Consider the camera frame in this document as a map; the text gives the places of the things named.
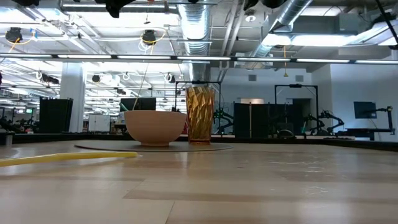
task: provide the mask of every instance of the silver duct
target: silver duct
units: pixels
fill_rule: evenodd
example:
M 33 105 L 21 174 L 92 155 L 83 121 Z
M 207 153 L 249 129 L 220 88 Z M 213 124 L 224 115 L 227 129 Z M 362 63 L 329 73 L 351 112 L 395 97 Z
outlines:
M 179 4 L 181 29 L 184 39 L 207 40 L 209 38 L 210 6 L 201 4 Z M 202 42 L 186 42 L 188 55 L 208 55 L 209 45 Z M 190 63 L 191 81 L 210 81 L 210 64 Z
M 292 26 L 294 21 L 303 13 L 304 9 L 311 4 L 312 0 L 290 0 L 279 10 L 276 21 L 270 26 L 272 30 L 275 26 Z M 251 57 L 265 57 L 271 51 L 273 45 L 268 45 L 262 41 L 261 44 L 251 53 Z

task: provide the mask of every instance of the white column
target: white column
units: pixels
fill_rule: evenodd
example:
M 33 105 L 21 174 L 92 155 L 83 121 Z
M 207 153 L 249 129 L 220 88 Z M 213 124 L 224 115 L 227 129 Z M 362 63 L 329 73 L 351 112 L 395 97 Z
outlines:
M 73 99 L 69 131 L 83 131 L 83 114 L 85 110 L 86 73 L 82 63 L 64 62 L 62 67 L 60 98 Z

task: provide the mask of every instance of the beige ceramic bowl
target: beige ceramic bowl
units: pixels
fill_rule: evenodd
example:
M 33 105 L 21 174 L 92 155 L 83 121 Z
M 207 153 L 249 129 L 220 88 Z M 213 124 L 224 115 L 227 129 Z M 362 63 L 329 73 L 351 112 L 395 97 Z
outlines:
M 129 134 L 143 146 L 168 146 L 184 129 L 187 115 L 169 111 L 126 111 Z

